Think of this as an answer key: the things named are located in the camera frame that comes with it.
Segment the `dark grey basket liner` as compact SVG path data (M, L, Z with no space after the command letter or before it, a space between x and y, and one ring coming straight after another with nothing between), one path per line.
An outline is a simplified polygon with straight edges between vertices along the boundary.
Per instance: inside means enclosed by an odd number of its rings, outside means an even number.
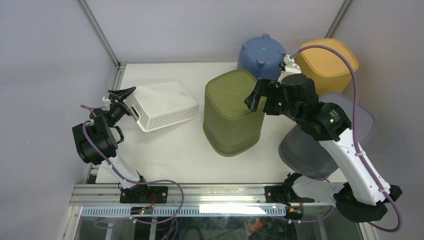
M377 120L372 112L359 104L356 107L356 122L357 139L364 147L377 126ZM327 179L339 169L331 155L297 124L281 141L278 153L294 172L312 179Z

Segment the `white perforated plastic tray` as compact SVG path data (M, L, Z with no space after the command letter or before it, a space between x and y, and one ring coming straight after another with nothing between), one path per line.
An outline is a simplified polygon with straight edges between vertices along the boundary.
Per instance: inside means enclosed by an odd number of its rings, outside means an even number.
M199 109L178 81L137 86L124 102L139 104L141 119L136 123L146 133L195 119Z

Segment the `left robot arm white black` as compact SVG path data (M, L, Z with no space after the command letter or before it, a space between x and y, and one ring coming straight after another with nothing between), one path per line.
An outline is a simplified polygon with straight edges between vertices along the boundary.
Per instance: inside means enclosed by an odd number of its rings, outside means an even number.
M151 190L145 178L119 156L118 144L125 140L121 128L117 125L125 115L133 112L125 103L136 87L121 90L109 90L109 107L80 107L90 111L89 120L72 127L75 147L81 160L108 170L120 184L121 195L145 203L151 196Z

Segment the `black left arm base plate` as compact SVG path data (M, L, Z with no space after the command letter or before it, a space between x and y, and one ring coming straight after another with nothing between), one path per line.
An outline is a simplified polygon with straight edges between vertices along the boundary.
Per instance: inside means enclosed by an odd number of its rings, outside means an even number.
M121 204L166 204L168 202L167 186L134 185L122 188L119 202Z

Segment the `aluminium frame rail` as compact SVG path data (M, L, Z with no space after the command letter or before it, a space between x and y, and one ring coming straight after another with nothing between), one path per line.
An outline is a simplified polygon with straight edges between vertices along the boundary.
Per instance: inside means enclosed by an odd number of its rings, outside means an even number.
M181 184L184 205L200 204L247 204L266 205L266 187L280 183L257 184ZM117 184L76 184L71 195L70 206L128 206L121 203L121 191Z

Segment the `blue plastic bucket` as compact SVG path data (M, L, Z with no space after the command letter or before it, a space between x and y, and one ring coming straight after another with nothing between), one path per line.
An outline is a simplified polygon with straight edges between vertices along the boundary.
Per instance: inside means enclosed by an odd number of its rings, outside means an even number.
M257 79L277 80L281 74L279 63L286 53L269 34L256 36L242 43L236 68L250 72Z

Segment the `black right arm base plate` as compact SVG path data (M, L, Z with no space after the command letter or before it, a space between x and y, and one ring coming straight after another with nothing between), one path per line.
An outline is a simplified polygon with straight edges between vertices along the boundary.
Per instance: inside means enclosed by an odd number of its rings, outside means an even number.
M281 203L288 206L294 203L301 203L301 198L293 190L282 185L265 186L264 195L266 203Z

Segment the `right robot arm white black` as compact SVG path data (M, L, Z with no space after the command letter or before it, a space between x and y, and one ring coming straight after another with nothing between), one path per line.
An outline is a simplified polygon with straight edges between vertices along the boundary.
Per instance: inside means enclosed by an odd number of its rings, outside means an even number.
M245 104L256 112L261 98L266 98L263 112L284 115L318 142L335 160L346 182L325 182L293 173L283 181L285 204L309 198L335 207L354 223L381 220L387 203L402 194L399 186L387 183L372 166L362 147L354 141L354 129L344 110L332 102L321 102L315 83L302 73L282 81L260 78Z

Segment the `olive green ribbed basket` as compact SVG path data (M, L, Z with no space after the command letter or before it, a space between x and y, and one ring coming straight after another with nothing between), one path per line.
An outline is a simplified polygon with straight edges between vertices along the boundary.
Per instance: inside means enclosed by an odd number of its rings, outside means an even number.
M204 89L203 132L221 156L233 157L260 139L265 114L244 103L256 86L247 70L235 69L210 80Z

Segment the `yellow ribbed basket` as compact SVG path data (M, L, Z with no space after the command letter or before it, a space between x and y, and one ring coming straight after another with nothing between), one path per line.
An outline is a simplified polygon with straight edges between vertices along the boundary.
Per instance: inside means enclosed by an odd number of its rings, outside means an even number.
M334 38L322 38L306 42L301 47L311 45L322 45L337 51L349 62L354 71L358 70L357 58L341 41ZM329 92L342 93L352 78L346 64L326 49L304 50L294 57L294 61L299 65L302 73L314 81L315 90L319 96Z

